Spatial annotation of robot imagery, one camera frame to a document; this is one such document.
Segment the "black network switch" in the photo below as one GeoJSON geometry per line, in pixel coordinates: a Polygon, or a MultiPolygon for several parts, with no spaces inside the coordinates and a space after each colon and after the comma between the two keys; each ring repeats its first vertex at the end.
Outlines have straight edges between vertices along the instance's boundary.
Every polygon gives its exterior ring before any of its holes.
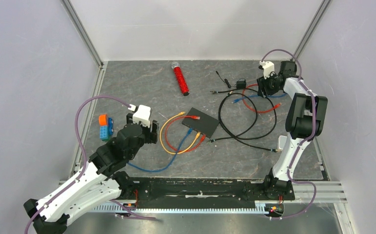
{"type": "Polygon", "coordinates": [[[217,127],[219,126],[219,120],[196,109],[191,108],[187,113],[187,116],[197,116],[199,119],[185,118],[182,121],[182,125],[191,128],[197,132],[202,133],[207,138],[211,139],[217,127]]]}

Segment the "white plastic box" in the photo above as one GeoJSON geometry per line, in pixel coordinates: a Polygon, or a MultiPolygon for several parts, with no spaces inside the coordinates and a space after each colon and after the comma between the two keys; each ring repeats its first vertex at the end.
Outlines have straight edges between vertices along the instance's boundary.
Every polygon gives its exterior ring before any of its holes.
{"type": "Polygon", "coordinates": [[[285,147],[287,136],[279,136],[277,139],[277,150],[282,151],[285,147]]]}

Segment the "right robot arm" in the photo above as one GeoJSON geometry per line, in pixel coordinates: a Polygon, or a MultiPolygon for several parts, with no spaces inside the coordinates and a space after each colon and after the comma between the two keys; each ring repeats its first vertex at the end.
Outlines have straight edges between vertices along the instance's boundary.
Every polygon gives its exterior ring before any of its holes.
{"type": "Polygon", "coordinates": [[[328,99],[316,95],[302,78],[297,77],[295,62],[282,61],[279,73],[270,61],[260,61],[259,68],[263,71],[263,76],[257,79],[259,96],[267,98],[282,90],[292,100],[285,122],[285,145],[262,186],[263,194],[275,199],[282,192],[290,191],[294,170],[303,151],[321,134],[328,99]]]}

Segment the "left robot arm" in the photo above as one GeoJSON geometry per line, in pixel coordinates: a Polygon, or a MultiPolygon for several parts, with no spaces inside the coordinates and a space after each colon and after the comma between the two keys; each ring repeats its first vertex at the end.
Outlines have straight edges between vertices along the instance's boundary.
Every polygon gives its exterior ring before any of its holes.
{"type": "Polygon", "coordinates": [[[30,217],[25,229],[33,226],[38,234],[62,234],[78,217],[112,199],[128,199],[136,189],[122,171],[144,144],[158,141],[158,122],[149,126],[134,123],[127,115],[126,125],[89,157],[79,171],[42,199],[29,199],[24,208],[30,217]]]}

